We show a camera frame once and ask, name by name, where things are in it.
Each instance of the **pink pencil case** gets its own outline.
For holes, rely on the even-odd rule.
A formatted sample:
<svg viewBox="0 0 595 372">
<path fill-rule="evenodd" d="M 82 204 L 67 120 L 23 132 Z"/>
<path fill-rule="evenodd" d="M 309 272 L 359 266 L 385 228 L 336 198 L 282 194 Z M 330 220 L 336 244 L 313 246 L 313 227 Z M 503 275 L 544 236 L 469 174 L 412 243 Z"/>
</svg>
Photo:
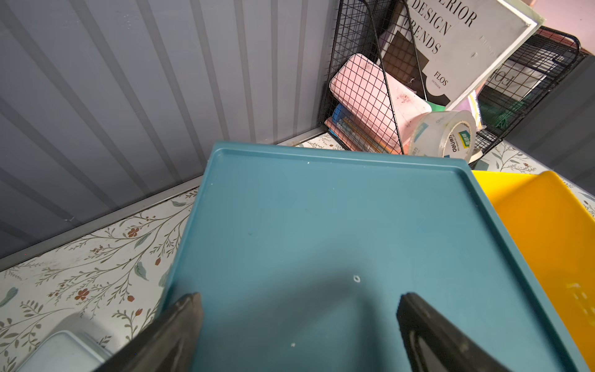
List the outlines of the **pink pencil case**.
<svg viewBox="0 0 595 372">
<path fill-rule="evenodd" d="M 386 74 L 392 97 L 394 117 L 403 145 L 415 128 L 415 117 L 431 112 L 430 105 L 394 77 Z M 390 112 L 390 100 L 384 76 L 378 65 L 362 54 L 354 54 L 332 78 L 331 92 L 371 132 L 392 148 L 398 147 L 396 126 Z"/>
</svg>

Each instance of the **blue plastic tray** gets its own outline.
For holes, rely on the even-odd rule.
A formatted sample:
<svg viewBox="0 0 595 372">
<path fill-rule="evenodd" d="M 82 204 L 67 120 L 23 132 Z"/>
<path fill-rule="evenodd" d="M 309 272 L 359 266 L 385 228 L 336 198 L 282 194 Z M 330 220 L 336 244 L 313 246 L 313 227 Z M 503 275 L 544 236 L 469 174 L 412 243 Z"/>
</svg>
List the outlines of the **blue plastic tray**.
<svg viewBox="0 0 595 372">
<path fill-rule="evenodd" d="M 196 371 L 409 371 L 406 292 L 513 371 L 588 371 L 461 160 L 219 143 L 166 288 L 202 294 Z"/>
</svg>

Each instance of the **yellow plastic bin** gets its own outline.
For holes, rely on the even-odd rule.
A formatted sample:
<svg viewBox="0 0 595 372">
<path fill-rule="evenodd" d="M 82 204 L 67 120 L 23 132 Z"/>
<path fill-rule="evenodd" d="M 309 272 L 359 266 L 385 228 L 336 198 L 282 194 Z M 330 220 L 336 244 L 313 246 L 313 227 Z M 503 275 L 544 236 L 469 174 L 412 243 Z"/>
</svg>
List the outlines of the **yellow plastic bin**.
<svg viewBox="0 0 595 372">
<path fill-rule="evenodd" d="M 595 371 L 595 219 L 554 172 L 473 172 Z"/>
</svg>

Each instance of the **book cover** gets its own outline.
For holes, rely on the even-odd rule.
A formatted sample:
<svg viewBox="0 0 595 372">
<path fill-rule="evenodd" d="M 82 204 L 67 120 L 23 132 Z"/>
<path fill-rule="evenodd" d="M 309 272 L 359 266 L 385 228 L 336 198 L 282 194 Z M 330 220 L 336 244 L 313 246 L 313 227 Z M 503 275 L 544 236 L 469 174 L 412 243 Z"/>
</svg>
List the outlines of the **book cover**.
<svg viewBox="0 0 595 372">
<path fill-rule="evenodd" d="M 345 146 L 347 146 L 347 148 L 349 148 L 351 151 L 362 151 L 362 149 L 356 144 L 356 141 L 352 140 L 351 137 L 343 133 L 341 128 L 337 127 L 331 118 L 326 119 L 324 124 L 328 127 L 330 132 L 343 141 Z"/>
<path fill-rule="evenodd" d="M 407 4 L 411 31 L 404 3 L 398 2 L 391 26 L 381 37 L 384 67 L 419 96 L 423 96 L 423 81 L 428 100 L 447 110 L 466 98 L 543 23 L 516 0 L 408 0 Z"/>
<path fill-rule="evenodd" d="M 354 133 L 355 138 L 351 138 L 360 148 L 366 148 L 369 152 L 382 152 L 390 154 L 400 154 L 400 147 L 389 146 L 382 140 L 378 134 L 374 133 L 365 123 L 353 115 L 345 106 L 337 104 L 331 117 L 335 125 L 341 127 L 343 132 Z"/>
<path fill-rule="evenodd" d="M 548 36 L 539 35 L 518 48 L 496 71 L 486 86 L 516 100 L 521 101 L 539 86 L 546 76 L 560 68 L 572 58 L 563 51 L 544 49 L 543 42 Z"/>
</svg>

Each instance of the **gray wall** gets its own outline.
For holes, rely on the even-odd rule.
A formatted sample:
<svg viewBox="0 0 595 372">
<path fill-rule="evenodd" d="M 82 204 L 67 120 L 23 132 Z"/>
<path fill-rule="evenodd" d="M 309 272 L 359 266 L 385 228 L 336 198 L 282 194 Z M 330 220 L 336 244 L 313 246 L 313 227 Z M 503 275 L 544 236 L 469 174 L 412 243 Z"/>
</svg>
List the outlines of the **gray wall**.
<svg viewBox="0 0 595 372">
<path fill-rule="evenodd" d="M 595 57 L 588 55 L 506 137 L 595 195 Z"/>
<path fill-rule="evenodd" d="M 0 257 L 315 124 L 335 0 L 0 0 Z"/>
</svg>

